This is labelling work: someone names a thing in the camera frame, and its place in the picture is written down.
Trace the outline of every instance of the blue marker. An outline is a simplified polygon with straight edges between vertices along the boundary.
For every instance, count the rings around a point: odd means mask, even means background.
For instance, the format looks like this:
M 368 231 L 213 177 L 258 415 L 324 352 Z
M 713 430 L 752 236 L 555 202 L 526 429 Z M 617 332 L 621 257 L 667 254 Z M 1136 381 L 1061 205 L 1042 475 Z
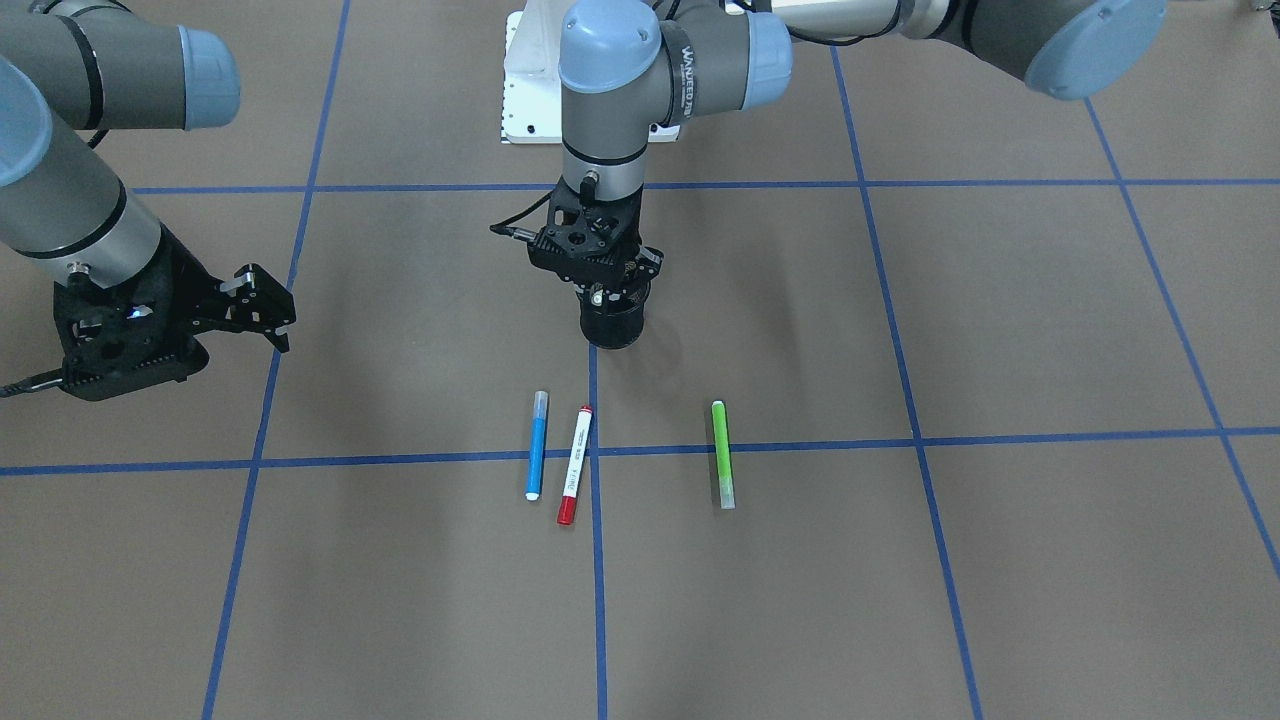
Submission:
M 547 446 L 547 391 L 534 393 L 534 429 L 529 441 L 529 482 L 525 500 L 534 502 L 543 493 L 543 448 Z

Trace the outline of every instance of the marker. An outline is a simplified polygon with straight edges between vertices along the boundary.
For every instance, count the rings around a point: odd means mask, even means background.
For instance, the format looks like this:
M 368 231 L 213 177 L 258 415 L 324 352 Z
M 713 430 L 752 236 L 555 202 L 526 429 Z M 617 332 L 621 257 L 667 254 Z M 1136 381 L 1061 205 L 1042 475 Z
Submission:
M 733 468 L 728 461 L 728 418 L 724 404 L 712 402 L 712 432 L 716 434 L 716 474 L 721 482 L 721 510 L 733 510 Z
M 577 411 L 577 427 L 573 428 L 573 450 L 568 456 L 568 471 L 564 474 L 564 495 L 561 497 L 561 511 L 556 521 L 561 525 L 573 524 L 573 511 L 577 510 L 577 482 L 582 478 L 582 457 L 586 455 L 586 436 L 591 429 L 591 406 L 584 405 Z
M 547 391 L 534 393 L 534 428 L 529 441 L 529 479 L 525 500 L 534 502 L 543 495 L 543 450 L 547 447 Z

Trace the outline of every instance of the gray robot arm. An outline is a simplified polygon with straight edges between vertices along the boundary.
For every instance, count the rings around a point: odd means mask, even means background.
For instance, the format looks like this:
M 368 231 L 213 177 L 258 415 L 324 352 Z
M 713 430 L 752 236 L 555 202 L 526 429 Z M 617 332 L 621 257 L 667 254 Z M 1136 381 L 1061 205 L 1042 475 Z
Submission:
M 262 333 L 280 351 L 296 315 L 257 265 L 221 282 L 73 128 L 230 122 L 234 60 L 215 36 L 159 27 L 113 1 L 0 0 L 0 241 L 55 281 L 59 370 L 0 387 L 102 400 L 183 380 L 209 361 L 195 336 Z
M 1165 0 L 579 0 L 561 24 L 564 160 L 547 225 L 516 228 L 517 217 L 490 229 L 575 286 L 588 340 L 625 347 L 663 260 L 639 233 L 650 126 L 778 99 L 794 40 L 891 33 L 950 42 L 1078 100 L 1137 63 L 1164 15 Z

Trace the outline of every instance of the blue grid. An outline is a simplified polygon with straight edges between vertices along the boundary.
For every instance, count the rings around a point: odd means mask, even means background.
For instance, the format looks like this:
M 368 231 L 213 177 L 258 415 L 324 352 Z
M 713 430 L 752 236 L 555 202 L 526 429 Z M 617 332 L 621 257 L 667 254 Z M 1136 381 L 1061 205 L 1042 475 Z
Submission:
M 293 254 L 289 264 L 287 286 L 293 287 L 297 278 L 298 259 L 301 258 L 306 238 L 307 223 L 310 220 L 311 205 L 316 193 L 349 193 L 349 192 L 520 192 L 520 191 L 547 191 L 552 183 L 474 183 L 474 184 L 317 184 L 320 161 L 324 151 L 325 132 L 328 128 L 329 110 L 333 102 L 334 88 L 342 64 L 343 44 L 347 32 L 347 22 L 351 14 L 352 0 L 343 0 L 342 14 L 338 23 L 337 38 L 334 41 L 333 56 L 329 68 L 329 79 L 325 88 L 324 102 L 319 118 L 315 136 L 311 167 L 306 184 L 300 186 L 224 186 L 224 187 L 142 187 L 134 188 L 138 195 L 261 195 L 261 193 L 301 193 L 303 196 L 302 210 L 298 219 L 297 234 L 293 245 Z M 858 145 L 858 135 L 849 94 L 845 88 L 844 69 L 838 53 L 831 50 L 832 65 L 835 68 L 836 83 L 845 114 L 849 143 L 852 161 L 856 170 L 856 179 L 852 181 L 745 181 L 745 182 L 654 182 L 646 188 L 655 191 L 666 190 L 783 190 L 783 188 L 856 188 L 860 191 L 863 209 L 867 217 L 868 232 L 870 236 L 872 251 L 876 259 L 876 270 L 881 283 L 882 300 L 888 320 L 890 334 L 893 343 L 893 352 L 897 361 L 899 377 L 902 386 L 904 401 L 908 418 L 910 420 L 911 437 L 890 439 L 850 439 L 850 441 L 823 441 L 823 442 L 778 442 L 778 443 L 735 443 L 733 452 L 813 452 L 813 451 L 856 451 L 856 450 L 882 450 L 882 448 L 914 448 L 920 470 L 920 479 L 928 502 L 929 516 L 933 525 L 934 541 L 937 544 L 940 569 L 947 591 L 947 600 L 951 609 L 954 629 L 956 634 L 957 651 L 963 666 L 966 688 L 969 692 L 970 707 L 975 720 L 982 720 L 982 701 L 978 692 L 978 682 L 969 656 L 968 641 L 964 630 L 964 616 L 960 607 L 959 592 L 951 573 L 950 557 L 946 547 L 946 536 L 941 511 L 933 492 L 933 483 L 929 471 L 929 447 L 964 447 L 964 446 L 989 446 L 989 445 L 1034 445 L 1034 443 L 1076 443 L 1076 442 L 1129 442 L 1129 441 L 1156 441 L 1176 438 L 1217 438 L 1228 456 L 1235 479 L 1240 487 L 1242 496 L 1257 527 L 1272 569 L 1280 578 L 1280 556 L 1277 556 L 1275 543 L 1267 529 L 1266 521 L 1253 497 L 1252 488 L 1239 464 L 1231 438 L 1236 437 L 1280 437 L 1280 425 L 1270 427 L 1226 427 L 1222 423 L 1217 406 L 1210 392 L 1208 383 L 1201 370 L 1189 336 L 1181 323 L 1181 318 L 1174 304 L 1155 251 L 1147 238 L 1142 219 L 1133 202 L 1129 188 L 1142 186 L 1166 187 L 1231 187 L 1231 186 L 1280 186 L 1280 178 L 1206 178 L 1206 179 L 1169 179 L 1169 178 L 1126 178 L 1116 161 L 1111 145 L 1102 128 L 1093 104 L 1085 100 L 1089 117 L 1097 131 L 1098 141 L 1107 161 L 1111 165 L 1111 178 L 1079 178 L 1079 179 L 927 179 L 927 181 L 876 181 L 868 179 L 864 174 L 861 152 Z M 960 437 L 924 437 L 920 430 L 916 415 L 915 400 L 911 392 L 908 360 L 902 350 L 901 336 L 893 313 L 893 299 L 890 288 L 888 275 L 884 269 L 879 247 L 879 237 L 876 227 L 874 209 L 870 200 L 872 188 L 913 188 L 913 187 L 1115 187 L 1117 188 L 1129 210 L 1130 219 L 1142 243 L 1148 264 L 1160 288 L 1170 319 L 1178 332 L 1188 363 L 1196 375 L 1204 404 L 1213 421 L 1212 428 L 1185 428 L 1165 430 L 1119 430 L 1098 433 L 1038 433 L 1038 434 L 1009 434 L 1009 436 L 960 436 Z M 596 348 L 588 346 L 589 351 L 589 397 L 593 407 L 599 410 L 598 397 L 598 366 Z M 230 630 L 232 615 L 234 610 L 236 593 L 239 582 L 239 570 L 244 557 L 248 539 L 250 520 L 252 516 L 253 498 L 257 488 L 259 473 L 264 469 L 279 468 L 326 468 L 343 465 L 398 465 L 398 464 L 430 464 L 430 462 L 474 462 L 474 461 L 520 461 L 527 460 L 529 452 L 525 450 L 492 451 L 492 452 L 443 452 L 443 454 L 403 454 L 403 455 L 366 455 L 366 456 L 317 456 L 317 457 L 264 457 L 268 427 L 271 416 L 271 404 L 275 396 L 276 379 L 280 369 L 280 355 L 274 354 L 266 387 L 262 397 L 262 411 L 259 430 L 255 439 L 253 455 L 246 460 L 191 460 L 170 462 L 113 462 L 113 464 L 79 464 L 79 465 L 33 465 L 33 466 L 0 466 L 0 478 L 17 477 L 56 477 L 70 474 L 114 474 L 114 473 L 154 473 L 154 471 L 192 471 L 192 470 L 248 470 L 244 487 L 241 516 L 237 524 L 236 543 L 232 556 L 230 571 L 223 602 L 223 611 L 219 619 L 218 635 L 214 647 L 214 656 L 210 667 L 209 684 L 205 694 L 202 720 L 211 720 L 218 696 L 218 685 L 221 675 L 223 660 L 225 656 L 227 638 Z M 599 423 L 593 425 L 590 436 L 590 468 L 591 468 L 591 515 L 593 515 L 593 561 L 595 577 L 595 638 L 596 638 L 596 707 L 600 720 L 608 717 L 608 673 L 605 648 L 605 584 L 604 584 L 604 544 L 603 544 L 603 512 L 600 493 L 600 457 L 625 456 L 650 456 L 650 455 L 705 455 L 714 452 L 709 445 L 678 445 L 678 446 L 617 446 L 602 447 L 599 442 Z M 548 457 L 567 457 L 568 448 L 549 448 Z

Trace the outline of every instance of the light blue joint cap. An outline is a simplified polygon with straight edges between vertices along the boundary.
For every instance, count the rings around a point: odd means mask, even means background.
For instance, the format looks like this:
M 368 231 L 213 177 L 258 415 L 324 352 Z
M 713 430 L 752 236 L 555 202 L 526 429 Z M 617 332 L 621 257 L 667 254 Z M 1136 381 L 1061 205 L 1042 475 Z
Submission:
M 1156 41 L 1165 0 L 1101 0 L 1062 26 L 1027 68 L 1027 87 L 1080 100 L 1129 72 Z
M 54 113 L 31 78 L 0 58 L 0 187 L 31 174 L 54 140 Z
M 787 91 L 791 82 L 791 33 L 773 13 L 748 13 L 751 54 L 746 69 L 742 109 L 768 105 Z
M 187 77 L 186 129 L 218 128 L 239 111 L 239 69 L 220 37 L 178 26 Z
M 579 0 L 564 13 L 561 82 L 608 92 L 643 76 L 662 49 L 658 15 L 641 0 Z

